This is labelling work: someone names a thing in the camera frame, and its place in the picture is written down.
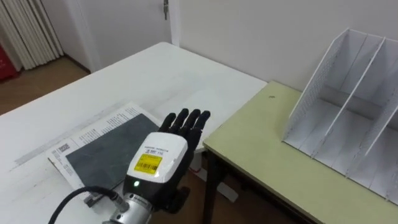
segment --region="black table leg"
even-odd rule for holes
[[[207,180],[205,193],[205,207],[203,209],[203,224],[211,224],[217,187],[226,175],[225,170],[217,163],[216,155],[208,151]]]

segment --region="white curtain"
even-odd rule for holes
[[[25,69],[63,55],[40,0],[0,0],[0,26]]]

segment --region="floor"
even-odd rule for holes
[[[87,73],[67,58],[61,58],[39,68],[24,71],[18,78],[0,82],[0,115],[22,106],[36,98],[86,76]],[[181,185],[191,188],[191,194],[182,210],[176,215],[164,212],[154,214],[151,224],[201,223],[205,183],[188,173]],[[243,191],[232,178],[227,184],[235,189],[239,198],[231,203],[221,194],[216,197],[213,223],[294,223],[271,204],[250,191]]]

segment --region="gray mat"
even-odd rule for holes
[[[140,114],[81,149],[67,155],[85,186],[115,188],[146,136],[158,126]]]

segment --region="metal connector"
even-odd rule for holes
[[[120,195],[118,195],[118,197],[114,199],[112,202],[115,204],[115,206],[118,208],[118,210],[121,213],[126,212],[130,208],[130,205],[122,197],[120,197]]]
[[[121,212],[118,209],[112,214],[108,221],[103,222],[103,224],[144,224],[148,223],[152,216],[152,205],[144,198],[134,195],[126,194],[124,196],[124,202],[129,204],[129,208],[125,212]]]

